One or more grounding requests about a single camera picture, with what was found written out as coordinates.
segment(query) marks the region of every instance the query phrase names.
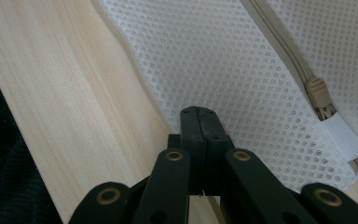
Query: light wood surface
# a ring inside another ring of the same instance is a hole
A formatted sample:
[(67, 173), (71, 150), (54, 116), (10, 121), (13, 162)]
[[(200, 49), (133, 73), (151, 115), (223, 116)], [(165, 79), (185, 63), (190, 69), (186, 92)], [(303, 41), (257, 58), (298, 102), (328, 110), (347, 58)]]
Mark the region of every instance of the light wood surface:
[[(89, 0), (0, 1), (0, 88), (64, 222), (94, 186), (149, 175), (166, 147), (170, 130)], [(348, 193), (358, 202), (358, 182)], [(192, 201), (193, 223), (216, 223)]]

